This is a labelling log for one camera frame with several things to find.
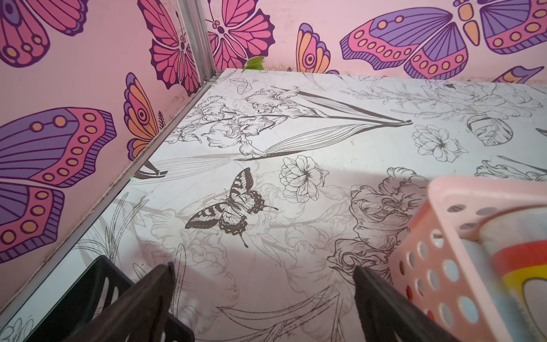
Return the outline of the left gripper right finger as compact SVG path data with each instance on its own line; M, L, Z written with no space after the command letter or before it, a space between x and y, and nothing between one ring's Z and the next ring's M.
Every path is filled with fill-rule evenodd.
M369 267L353 272L355 302L366 341L456 341Z

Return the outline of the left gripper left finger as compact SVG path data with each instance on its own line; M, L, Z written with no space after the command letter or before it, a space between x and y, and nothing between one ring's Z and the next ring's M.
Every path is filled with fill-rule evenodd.
M161 264L131 286L66 341L171 341L169 308L175 290L172 262Z

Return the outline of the yellow plastic wrap roll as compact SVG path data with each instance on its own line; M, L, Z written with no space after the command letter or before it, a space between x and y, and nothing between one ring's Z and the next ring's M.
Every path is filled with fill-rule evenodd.
M537 341L546 340L546 208L497 215L479 230L495 272Z

